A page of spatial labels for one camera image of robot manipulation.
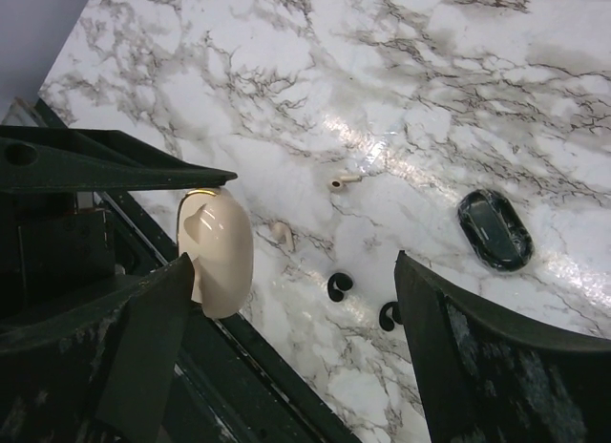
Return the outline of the beige earbud charging case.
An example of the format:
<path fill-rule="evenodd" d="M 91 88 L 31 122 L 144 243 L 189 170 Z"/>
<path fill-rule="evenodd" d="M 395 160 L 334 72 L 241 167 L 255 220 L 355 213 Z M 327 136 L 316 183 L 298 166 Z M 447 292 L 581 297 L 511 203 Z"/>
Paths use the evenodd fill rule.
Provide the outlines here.
<path fill-rule="evenodd" d="M 242 206 L 223 188 L 188 192 L 179 204 L 177 240 L 195 270 L 192 301 L 210 319 L 238 313 L 254 267 L 253 233 Z"/>

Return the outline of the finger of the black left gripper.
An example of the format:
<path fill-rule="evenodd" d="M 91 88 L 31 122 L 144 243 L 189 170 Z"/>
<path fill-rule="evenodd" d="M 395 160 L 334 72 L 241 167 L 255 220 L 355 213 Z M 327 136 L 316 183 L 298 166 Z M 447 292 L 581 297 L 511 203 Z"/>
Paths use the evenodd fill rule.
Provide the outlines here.
<path fill-rule="evenodd" d="M 215 188 L 236 177 L 117 130 L 1 127 L 1 190 L 7 193 Z"/>

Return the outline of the beige wireless earbud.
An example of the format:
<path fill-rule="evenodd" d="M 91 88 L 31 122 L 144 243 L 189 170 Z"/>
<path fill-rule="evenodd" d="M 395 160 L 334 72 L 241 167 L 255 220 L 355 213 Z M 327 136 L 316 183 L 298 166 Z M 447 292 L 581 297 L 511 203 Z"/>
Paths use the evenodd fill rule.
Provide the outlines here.
<path fill-rule="evenodd" d="M 354 182 L 360 182 L 360 175 L 338 175 L 330 178 L 327 181 L 327 188 L 332 193 L 339 193 L 347 188 L 347 185 Z"/>
<path fill-rule="evenodd" d="M 287 224 L 277 221 L 271 226 L 271 235 L 278 243 L 284 243 L 289 251 L 294 249 L 292 230 Z"/>

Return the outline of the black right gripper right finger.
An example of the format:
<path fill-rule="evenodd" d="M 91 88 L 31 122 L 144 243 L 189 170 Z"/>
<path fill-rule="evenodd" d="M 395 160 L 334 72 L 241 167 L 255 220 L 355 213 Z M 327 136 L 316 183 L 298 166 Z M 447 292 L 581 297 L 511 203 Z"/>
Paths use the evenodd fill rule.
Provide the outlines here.
<path fill-rule="evenodd" d="M 609 441 L 609 340 L 513 312 L 405 252 L 394 280 L 433 442 Z"/>

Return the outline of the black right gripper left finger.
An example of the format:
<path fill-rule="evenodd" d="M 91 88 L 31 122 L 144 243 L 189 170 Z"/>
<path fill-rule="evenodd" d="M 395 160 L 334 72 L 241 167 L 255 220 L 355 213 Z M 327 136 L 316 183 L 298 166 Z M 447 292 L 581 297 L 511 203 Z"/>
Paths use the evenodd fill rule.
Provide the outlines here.
<path fill-rule="evenodd" d="M 2 441 L 155 441 L 193 283 L 181 256 L 2 320 Z"/>

